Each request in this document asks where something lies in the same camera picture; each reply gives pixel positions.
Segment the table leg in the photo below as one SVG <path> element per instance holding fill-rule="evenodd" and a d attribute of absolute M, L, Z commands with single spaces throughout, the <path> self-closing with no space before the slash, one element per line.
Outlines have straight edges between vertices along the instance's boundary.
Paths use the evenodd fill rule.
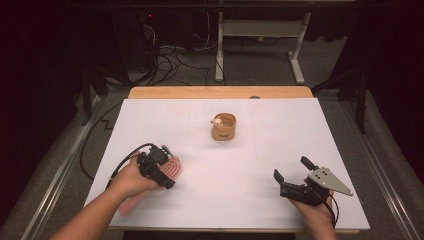
<path fill-rule="evenodd" d="M 216 54 L 216 66 L 215 66 L 215 81 L 222 82 L 224 80 L 224 52 L 222 51 L 222 44 L 224 39 L 223 33 L 223 13 L 219 13 L 218 22 L 218 53 Z"/>
<path fill-rule="evenodd" d="M 303 38 L 305 37 L 306 29 L 308 27 L 309 18 L 311 17 L 311 13 L 307 12 L 305 13 L 305 16 L 303 18 L 302 25 L 299 28 L 299 32 L 297 35 L 297 42 L 296 47 L 294 51 L 290 51 L 288 53 L 290 63 L 293 69 L 294 76 L 296 78 L 296 82 L 299 85 L 305 84 L 305 79 L 303 78 L 302 71 L 300 70 L 299 62 L 297 61 L 297 56 L 299 55 L 300 47 L 302 46 Z"/>

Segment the forearm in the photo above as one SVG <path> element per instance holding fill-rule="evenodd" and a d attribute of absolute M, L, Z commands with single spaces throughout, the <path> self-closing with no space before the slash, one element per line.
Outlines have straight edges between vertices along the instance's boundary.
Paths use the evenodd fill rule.
<path fill-rule="evenodd" d="M 313 240 L 336 240 L 336 233 L 332 225 L 321 226 L 320 228 L 308 228 L 308 233 Z"/>
<path fill-rule="evenodd" d="M 106 190 L 63 226 L 52 239 L 100 239 L 124 199 Z"/>

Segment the white stand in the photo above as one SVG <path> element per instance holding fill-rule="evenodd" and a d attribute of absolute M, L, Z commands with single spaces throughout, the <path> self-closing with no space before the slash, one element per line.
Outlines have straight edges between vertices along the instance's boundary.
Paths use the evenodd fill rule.
<path fill-rule="evenodd" d="M 218 52 L 216 56 L 215 79 L 222 82 L 224 79 L 224 53 L 222 51 L 224 36 L 262 36 L 262 37 L 296 37 L 294 51 L 288 53 L 290 63 L 299 85 L 305 80 L 300 70 L 297 56 L 302 46 L 303 38 L 308 27 L 310 12 L 305 13 L 303 21 L 261 21 L 261 20 L 225 20 L 223 13 L 219 13 L 218 24 Z"/>

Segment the white paper sheet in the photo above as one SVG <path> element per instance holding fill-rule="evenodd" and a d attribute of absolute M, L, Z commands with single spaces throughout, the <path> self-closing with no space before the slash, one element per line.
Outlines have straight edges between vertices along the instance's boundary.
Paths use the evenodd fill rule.
<path fill-rule="evenodd" d="M 221 112 L 237 118 L 228 142 L 211 137 L 211 120 Z M 287 182 L 302 184 L 309 172 L 302 156 L 330 168 L 355 193 L 317 99 L 131 99 L 121 108 L 87 203 L 145 143 L 167 145 L 183 171 L 173 188 L 151 191 L 131 215 L 115 214 L 111 227 L 303 229 L 273 178 L 278 169 Z M 356 194 L 335 198 L 338 229 L 369 229 Z"/>

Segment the pink cloth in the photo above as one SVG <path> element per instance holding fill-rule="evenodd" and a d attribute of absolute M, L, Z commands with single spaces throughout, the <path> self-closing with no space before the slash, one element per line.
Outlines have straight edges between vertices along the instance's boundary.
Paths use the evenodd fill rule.
<path fill-rule="evenodd" d="M 177 179 L 177 177 L 180 175 L 182 171 L 182 166 L 180 163 L 180 160 L 178 157 L 170 158 L 167 163 L 162 165 L 160 167 L 160 170 L 170 179 L 174 180 Z M 149 191 L 144 191 L 140 193 L 137 196 L 134 196 L 132 198 L 128 198 L 125 202 L 121 204 L 118 211 L 122 216 L 128 216 L 132 210 L 137 206 L 137 204 L 140 202 L 141 199 L 143 199 L 144 196 Z"/>

